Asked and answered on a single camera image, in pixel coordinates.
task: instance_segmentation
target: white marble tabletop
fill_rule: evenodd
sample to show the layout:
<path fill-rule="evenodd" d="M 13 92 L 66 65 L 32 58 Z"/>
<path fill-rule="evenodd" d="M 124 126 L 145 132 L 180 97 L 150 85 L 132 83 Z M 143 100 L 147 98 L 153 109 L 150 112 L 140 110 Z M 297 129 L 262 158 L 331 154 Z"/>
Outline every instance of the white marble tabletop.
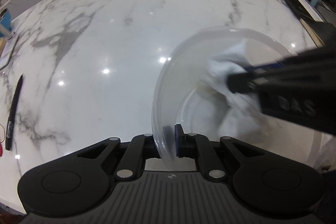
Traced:
<path fill-rule="evenodd" d="M 44 0 L 13 24 L 20 38 L 0 72 L 4 126 L 21 74 L 24 83 L 12 150 L 0 158 L 0 202 L 21 212 L 27 170 L 111 136 L 151 133 L 163 63 L 202 28 L 251 28 L 291 52 L 314 46 L 283 0 Z"/>

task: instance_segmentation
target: clear bowl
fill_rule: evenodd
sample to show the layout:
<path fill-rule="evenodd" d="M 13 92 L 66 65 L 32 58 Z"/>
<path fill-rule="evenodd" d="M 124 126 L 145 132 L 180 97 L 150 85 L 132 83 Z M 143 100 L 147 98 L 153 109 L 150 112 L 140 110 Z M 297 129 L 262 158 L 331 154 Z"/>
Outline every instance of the clear bowl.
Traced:
<path fill-rule="evenodd" d="M 252 65 L 273 62 L 290 52 L 274 39 L 250 29 L 213 27 L 201 30 L 171 54 L 157 80 L 152 106 L 152 131 L 158 152 L 169 169 L 181 170 L 177 163 L 174 125 L 182 124 L 184 133 L 195 132 L 219 141 L 217 129 L 229 106 L 226 98 L 204 84 L 208 60 L 215 54 L 245 40 L 246 58 Z M 268 117 L 263 136 L 242 140 L 300 162 L 311 151 L 318 153 L 320 139 L 314 130 Z"/>

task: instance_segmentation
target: pen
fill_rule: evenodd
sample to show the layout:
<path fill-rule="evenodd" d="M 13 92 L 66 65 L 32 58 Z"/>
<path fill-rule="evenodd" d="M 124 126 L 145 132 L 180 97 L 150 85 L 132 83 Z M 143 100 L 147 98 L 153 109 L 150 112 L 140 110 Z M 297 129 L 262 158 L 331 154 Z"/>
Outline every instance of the pen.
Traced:
<path fill-rule="evenodd" d="M 17 82 L 16 89 L 13 96 L 12 105 L 10 107 L 10 112 L 8 116 L 7 122 L 7 130 L 6 130 L 6 150 L 11 150 L 12 141 L 13 141 L 13 130 L 14 130 L 14 122 L 15 122 L 15 114 L 16 114 L 16 107 L 19 101 L 20 91 L 22 87 L 23 75 L 21 75 L 19 81 Z"/>

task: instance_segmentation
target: ribbed black surface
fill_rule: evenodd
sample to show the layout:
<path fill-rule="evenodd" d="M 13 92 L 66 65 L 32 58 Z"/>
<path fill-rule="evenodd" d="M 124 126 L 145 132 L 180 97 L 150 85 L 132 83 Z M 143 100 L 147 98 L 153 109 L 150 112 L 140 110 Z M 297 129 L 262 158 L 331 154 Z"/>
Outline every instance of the ribbed black surface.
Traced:
<path fill-rule="evenodd" d="M 203 179 L 198 172 L 143 172 L 141 178 L 117 184 L 100 206 L 82 215 L 49 219 L 33 214 L 22 224 L 313 224 L 314 215 L 292 220 L 270 219 L 249 212 L 222 183 Z"/>

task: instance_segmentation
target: white cloth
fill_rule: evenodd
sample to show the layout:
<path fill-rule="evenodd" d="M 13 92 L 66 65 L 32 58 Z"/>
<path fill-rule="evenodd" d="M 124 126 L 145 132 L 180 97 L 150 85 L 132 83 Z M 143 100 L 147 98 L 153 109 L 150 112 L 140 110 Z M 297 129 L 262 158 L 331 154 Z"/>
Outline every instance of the white cloth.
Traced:
<path fill-rule="evenodd" d="M 230 106 L 218 128 L 218 136 L 231 136 L 245 142 L 250 142 L 252 138 L 255 143 L 262 138 L 260 126 L 264 120 L 258 98 L 253 93 L 232 93 L 226 84 L 229 74 L 243 73 L 243 67 L 250 65 L 245 53 L 246 42 L 243 41 L 214 56 L 209 60 L 207 74 L 202 81 L 223 94 Z"/>

